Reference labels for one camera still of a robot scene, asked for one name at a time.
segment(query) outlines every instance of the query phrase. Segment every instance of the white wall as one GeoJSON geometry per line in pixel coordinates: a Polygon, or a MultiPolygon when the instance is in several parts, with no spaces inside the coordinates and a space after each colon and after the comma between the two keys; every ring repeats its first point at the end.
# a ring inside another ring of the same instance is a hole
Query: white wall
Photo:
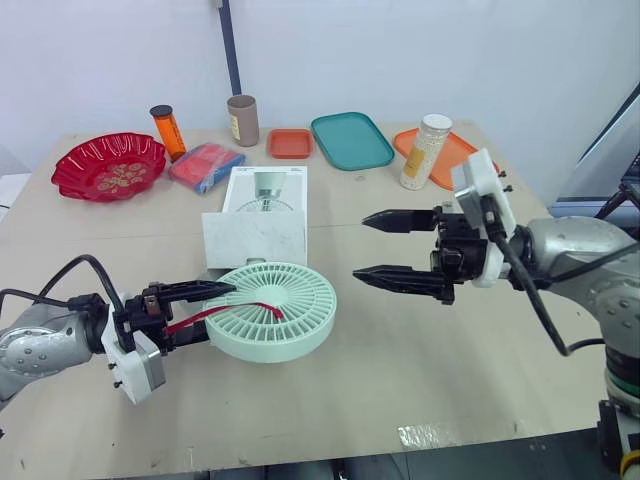
{"type": "Polygon", "coordinates": [[[33,168],[63,133],[226,124],[231,95],[208,0],[2,0],[0,151],[33,168]]]}
{"type": "MultiPolygon", "coordinates": [[[[263,125],[359,110],[480,123],[550,204],[640,79],[637,0],[231,0],[263,125]]],[[[33,167],[61,133],[226,125],[208,0],[3,0],[0,145],[33,167]]]]}
{"type": "Polygon", "coordinates": [[[264,124],[476,120],[551,204],[640,81],[637,0],[233,0],[264,124]]]}

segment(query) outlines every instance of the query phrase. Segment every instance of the red plate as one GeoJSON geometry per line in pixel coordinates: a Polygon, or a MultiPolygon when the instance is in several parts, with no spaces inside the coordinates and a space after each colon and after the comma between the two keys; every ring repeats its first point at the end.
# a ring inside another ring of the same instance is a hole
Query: red plate
{"type": "Polygon", "coordinates": [[[78,145],[56,163],[51,183],[69,198],[111,202],[149,188],[164,170],[165,148],[150,135],[114,133],[78,145]]]}

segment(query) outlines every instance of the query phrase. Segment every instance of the fan picture on box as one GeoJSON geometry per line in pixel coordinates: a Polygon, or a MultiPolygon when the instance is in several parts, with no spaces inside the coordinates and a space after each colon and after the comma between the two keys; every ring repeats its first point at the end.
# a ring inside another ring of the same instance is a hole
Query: fan picture on box
{"type": "Polygon", "coordinates": [[[305,211],[306,167],[236,167],[223,212],[305,211]]]}

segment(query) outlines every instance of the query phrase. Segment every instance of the fan grille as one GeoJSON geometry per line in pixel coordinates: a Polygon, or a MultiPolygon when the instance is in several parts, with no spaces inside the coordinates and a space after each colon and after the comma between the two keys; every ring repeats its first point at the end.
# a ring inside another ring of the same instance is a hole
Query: fan grille
{"type": "Polygon", "coordinates": [[[207,317],[207,326],[216,336],[255,344],[279,344],[313,335],[333,321],[336,310],[333,287],[306,267],[258,263],[233,270],[220,281],[235,285],[237,291],[207,301],[205,309],[262,302],[280,309],[283,318],[278,319],[256,305],[236,307],[207,317]]]}

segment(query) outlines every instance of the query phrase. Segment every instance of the orange tray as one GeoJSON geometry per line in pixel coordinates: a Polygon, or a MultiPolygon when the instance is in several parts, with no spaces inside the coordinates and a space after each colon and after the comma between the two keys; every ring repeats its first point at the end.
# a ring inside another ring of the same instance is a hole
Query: orange tray
{"type": "Polygon", "coordinates": [[[312,149],[311,132],[304,128],[276,128],[269,132],[267,150],[273,158],[307,158],[312,149]]]}
{"type": "MultiPolygon", "coordinates": [[[[405,132],[400,132],[393,137],[393,146],[403,157],[407,158],[409,156],[417,133],[418,129],[413,128],[405,132]]],[[[467,143],[463,138],[453,132],[449,133],[436,159],[436,163],[433,165],[433,170],[431,170],[429,178],[442,188],[453,190],[451,169],[464,162],[469,155],[477,151],[478,149],[476,147],[467,143]]],[[[493,166],[496,172],[500,171],[500,167],[498,167],[495,162],[493,166]]]]}

